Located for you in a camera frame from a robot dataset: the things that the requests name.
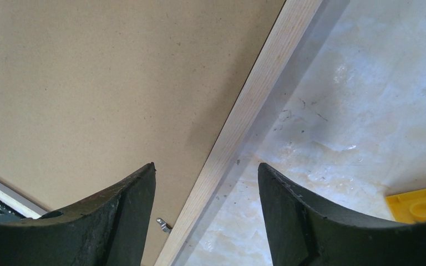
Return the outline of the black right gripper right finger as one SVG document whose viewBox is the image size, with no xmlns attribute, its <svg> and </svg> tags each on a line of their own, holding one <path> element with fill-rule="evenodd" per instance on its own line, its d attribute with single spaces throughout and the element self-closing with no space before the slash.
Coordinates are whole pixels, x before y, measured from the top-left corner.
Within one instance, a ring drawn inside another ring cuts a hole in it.
<svg viewBox="0 0 426 266">
<path fill-rule="evenodd" d="M 258 187 L 273 265 L 426 265 L 426 222 L 343 207 L 267 163 L 258 166 Z"/>
</svg>

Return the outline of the white wooden picture frame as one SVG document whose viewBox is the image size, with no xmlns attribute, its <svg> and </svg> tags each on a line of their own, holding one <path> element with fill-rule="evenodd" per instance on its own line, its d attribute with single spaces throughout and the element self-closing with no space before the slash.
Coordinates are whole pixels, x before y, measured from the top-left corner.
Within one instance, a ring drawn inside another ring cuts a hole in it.
<svg viewBox="0 0 426 266">
<path fill-rule="evenodd" d="M 156 166 L 154 265 L 284 1 L 0 1 L 0 181 L 47 210 Z"/>
</svg>

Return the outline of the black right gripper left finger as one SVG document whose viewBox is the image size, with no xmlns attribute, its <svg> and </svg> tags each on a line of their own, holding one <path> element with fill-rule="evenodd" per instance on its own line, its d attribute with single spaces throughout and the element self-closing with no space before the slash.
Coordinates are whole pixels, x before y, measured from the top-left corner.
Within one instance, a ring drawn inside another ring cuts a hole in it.
<svg viewBox="0 0 426 266">
<path fill-rule="evenodd" d="M 155 174 L 148 163 L 41 218 L 0 223 L 0 265 L 140 265 Z"/>
</svg>

